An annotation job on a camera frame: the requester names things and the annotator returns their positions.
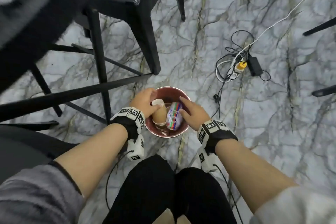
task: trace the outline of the gray sleeve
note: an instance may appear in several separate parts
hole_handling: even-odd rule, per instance
[[[84,198],[56,167],[23,169],[0,185],[0,223],[76,223]]]
[[[335,224],[336,202],[304,187],[285,189],[251,218],[250,224]]]

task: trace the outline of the hand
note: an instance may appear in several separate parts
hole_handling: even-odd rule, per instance
[[[182,109],[180,109],[180,114],[193,130],[198,131],[204,122],[211,120],[208,113],[200,105],[183,97],[180,97],[180,100],[189,109],[190,115]]]
[[[130,107],[135,107],[143,112],[145,118],[151,116],[154,112],[160,109],[159,105],[151,106],[151,102],[156,99],[158,92],[154,88],[146,88],[140,91],[129,104]]]

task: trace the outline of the plastic wrapper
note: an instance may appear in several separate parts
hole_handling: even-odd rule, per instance
[[[179,102],[173,102],[167,113],[166,126],[170,130],[177,130],[182,123],[182,115],[179,110],[182,108],[182,104]]]

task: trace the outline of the black pants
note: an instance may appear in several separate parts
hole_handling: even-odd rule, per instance
[[[229,202],[212,175],[198,168],[174,174],[159,155],[141,161],[128,174],[103,224],[151,224],[169,208],[191,224],[237,224]]]

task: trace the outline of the floor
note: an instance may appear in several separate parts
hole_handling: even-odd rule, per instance
[[[287,16],[299,1],[185,0],[187,20],[182,23],[176,0],[160,0],[152,11],[152,20],[162,70],[147,81],[110,90],[112,112],[126,106],[145,87],[174,86],[184,90],[212,115],[217,109],[213,95],[221,87],[214,74],[215,63],[227,53],[225,47],[233,47],[231,35],[243,29],[258,37],[267,27]],[[224,86],[221,104],[221,119],[253,152],[299,184],[334,197],[336,95],[316,98],[311,92],[336,83],[336,27],[309,37],[302,33],[336,17],[335,5],[336,0],[306,0],[288,19],[267,31],[253,45],[251,54],[258,57],[262,68],[271,74],[271,80],[264,82],[243,73]],[[126,23],[102,15],[101,25],[107,57],[148,71]],[[249,40],[247,34],[239,33],[235,41],[243,45]],[[90,46],[76,24],[67,29],[59,43]],[[51,90],[58,92],[98,83],[92,58],[85,54],[49,52],[38,66]],[[106,67],[109,80],[133,76],[109,63]],[[31,74],[26,74],[1,96],[0,103],[39,95],[42,95],[39,86]],[[75,103],[104,116],[100,95]],[[103,128],[99,122],[70,107],[62,105],[61,108],[64,111],[61,118],[53,109],[48,109],[11,122],[57,120],[60,126],[45,133],[67,142],[81,142]],[[197,161],[191,163],[200,147],[191,129],[169,140],[157,138],[148,131],[143,136],[147,156],[160,154],[177,171],[190,165],[200,166]],[[135,165],[136,162],[123,159],[117,172],[114,171],[108,186],[110,205]],[[220,173],[217,171],[214,175],[228,193]],[[105,183],[106,177],[88,200],[79,223],[99,224],[106,216]],[[232,186],[243,221],[247,223],[252,214]]]

